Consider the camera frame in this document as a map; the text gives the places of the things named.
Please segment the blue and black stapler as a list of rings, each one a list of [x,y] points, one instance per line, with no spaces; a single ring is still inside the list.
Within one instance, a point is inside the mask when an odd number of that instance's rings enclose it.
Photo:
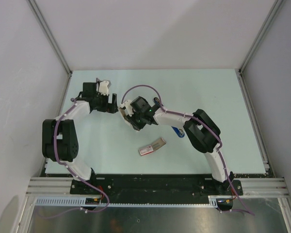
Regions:
[[[157,105],[160,105],[161,104],[161,102],[160,102],[160,100],[159,100],[159,98],[158,97],[154,97],[153,98],[153,102],[155,103],[155,104],[157,104]],[[182,129],[179,129],[179,128],[176,128],[176,127],[171,127],[172,129],[173,129],[173,131],[176,133],[176,135],[179,137],[179,138],[183,138],[184,136],[185,136],[185,133],[184,133],[184,131],[182,130]]]

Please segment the red white staple box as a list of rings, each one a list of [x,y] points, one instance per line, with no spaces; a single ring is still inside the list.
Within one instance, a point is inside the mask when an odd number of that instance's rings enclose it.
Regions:
[[[146,147],[140,148],[139,150],[140,156],[145,156],[154,152],[152,145],[148,145]]]

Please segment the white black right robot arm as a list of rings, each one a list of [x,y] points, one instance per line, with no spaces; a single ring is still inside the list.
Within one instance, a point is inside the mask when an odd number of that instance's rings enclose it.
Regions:
[[[140,96],[123,102],[119,110],[124,121],[136,131],[145,125],[166,125],[185,131],[191,145],[206,157],[214,190],[225,195],[233,188],[234,174],[227,167],[221,152],[221,131],[205,111],[198,109],[191,115],[173,112],[160,103],[151,106]]]

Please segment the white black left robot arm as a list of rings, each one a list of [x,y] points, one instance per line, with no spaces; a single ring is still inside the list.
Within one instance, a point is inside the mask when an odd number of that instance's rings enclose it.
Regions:
[[[109,102],[109,80],[96,79],[94,83],[83,83],[82,91],[71,98],[71,107],[54,119],[42,123],[42,154],[45,158],[64,166],[74,180],[81,182],[81,189],[92,194],[97,181],[94,170],[78,157],[79,143],[75,124],[92,111],[115,114],[117,95],[112,94]]]

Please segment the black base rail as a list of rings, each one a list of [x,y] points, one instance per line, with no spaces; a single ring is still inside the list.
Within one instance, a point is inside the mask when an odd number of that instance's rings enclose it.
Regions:
[[[243,195],[240,180],[233,178],[235,193]],[[210,174],[141,175],[99,174],[96,187],[107,194],[103,202],[137,201],[145,203],[201,203],[208,196],[231,196],[231,189],[218,191]]]

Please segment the aluminium frame post left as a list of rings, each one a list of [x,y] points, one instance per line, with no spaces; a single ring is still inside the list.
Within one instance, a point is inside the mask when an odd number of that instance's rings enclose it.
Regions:
[[[31,9],[34,17],[36,18],[40,28],[42,29],[45,37],[47,38],[51,48],[53,49],[55,55],[57,56],[57,58],[59,59],[63,69],[65,70],[65,72],[70,75],[72,73],[72,70],[70,69],[64,54],[62,52],[62,50],[60,49],[59,44],[57,43],[50,27],[49,24],[47,23],[39,5],[37,4],[37,2],[35,0],[26,0],[29,8]]]

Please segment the aluminium frame post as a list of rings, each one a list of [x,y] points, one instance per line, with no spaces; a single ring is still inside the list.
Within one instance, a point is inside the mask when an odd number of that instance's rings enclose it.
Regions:
[[[65,70],[65,72],[70,75],[72,73],[72,70],[70,69],[64,54],[62,52],[62,50],[60,49],[59,44],[57,43],[50,27],[49,24],[47,23],[39,5],[37,4],[37,2],[35,0],[26,0],[29,8],[31,9],[34,17],[36,18],[40,28],[42,29],[45,37],[47,38],[51,48],[53,49],[55,55],[57,56],[57,58],[59,59],[63,69]]]
[[[239,67],[239,73],[243,73],[251,60],[253,59],[255,53],[257,52],[258,48],[262,44],[264,38],[266,37],[268,31],[270,30],[271,26],[273,25],[277,15],[279,14],[280,10],[286,3],[286,0],[275,0],[266,19],[264,20],[256,38],[254,39],[253,44],[251,45],[247,55],[245,56],[244,61],[242,62],[241,66]]]

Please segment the aluminium frame crossbar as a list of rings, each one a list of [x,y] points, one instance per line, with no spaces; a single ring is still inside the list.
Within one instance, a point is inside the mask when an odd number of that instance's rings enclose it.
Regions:
[[[289,196],[283,178],[239,178],[246,198],[285,198]],[[27,196],[69,196],[72,178],[33,177]]]

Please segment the aluminium frame post right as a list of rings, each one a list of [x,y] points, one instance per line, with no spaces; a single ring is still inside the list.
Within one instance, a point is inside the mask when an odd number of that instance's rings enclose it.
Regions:
[[[273,25],[277,15],[279,14],[280,10],[286,3],[286,0],[275,0],[266,19],[264,20],[256,38],[254,39],[253,44],[251,45],[247,55],[245,56],[244,61],[242,62],[241,66],[239,67],[239,73],[243,73],[251,60],[253,59],[255,53],[257,52],[258,48],[262,44],[264,38],[266,37],[268,31],[270,30],[271,26]]]

